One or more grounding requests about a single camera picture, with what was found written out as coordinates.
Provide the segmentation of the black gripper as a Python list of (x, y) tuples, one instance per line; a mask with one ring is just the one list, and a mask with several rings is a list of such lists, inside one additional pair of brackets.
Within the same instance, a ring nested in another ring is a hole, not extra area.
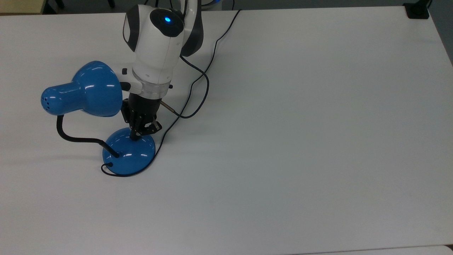
[(149, 100), (133, 93), (122, 101), (121, 113), (124, 121), (130, 124), (131, 140), (137, 141), (142, 135), (152, 135), (162, 130), (162, 125), (156, 120), (161, 101), (161, 98)]

